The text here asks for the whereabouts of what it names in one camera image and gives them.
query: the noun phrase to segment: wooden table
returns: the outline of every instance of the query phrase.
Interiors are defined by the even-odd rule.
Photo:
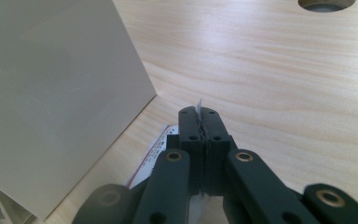
[[[358,1],[334,13],[296,0],[114,2],[158,96],[46,223],[71,223],[93,190],[124,184],[200,99],[289,188],[323,182],[358,200]],[[221,207],[210,199],[200,223],[227,223]]]

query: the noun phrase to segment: white box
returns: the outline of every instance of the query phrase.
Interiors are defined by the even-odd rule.
[[[46,218],[155,94],[111,0],[0,0],[0,190]]]

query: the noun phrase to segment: cardboard box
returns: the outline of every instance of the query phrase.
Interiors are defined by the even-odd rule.
[[[46,218],[155,94],[111,0],[0,0],[0,190]]]

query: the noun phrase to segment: screw hole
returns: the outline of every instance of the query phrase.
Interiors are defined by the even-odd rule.
[[[316,191],[316,196],[325,204],[332,207],[343,207],[345,205],[344,199],[329,189],[320,189]]]
[[[246,152],[239,152],[239,153],[237,153],[237,155],[235,155],[235,157],[239,161],[252,161],[253,160],[253,156]]]
[[[109,190],[104,192],[103,195],[100,197],[100,204],[102,206],[111,206],[120,201],[120,193],[115,190]]]
[[[301,219],[297,215],[290,212],[283,213],[282,218],[288,224],[301,224]]]
[[[171,152],[167,154],[167,160],[168,161],[179,161],[182,159],[182,154],[179,152]]]
[[[149,221],[150,224],[164,224],[167,221],[167,217],[160,212],[156,212],[150,215]]]

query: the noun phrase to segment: wood grain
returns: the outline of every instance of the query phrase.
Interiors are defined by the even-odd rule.
[[[125,183],[199,99],[288,187],[323,182],[358,200],[358,1],[333,13],[296,0],[114,2],[158,96],[46,223],[70,223],[94,189]],[[220,207],[208,201],[200,223],[227,223]]]

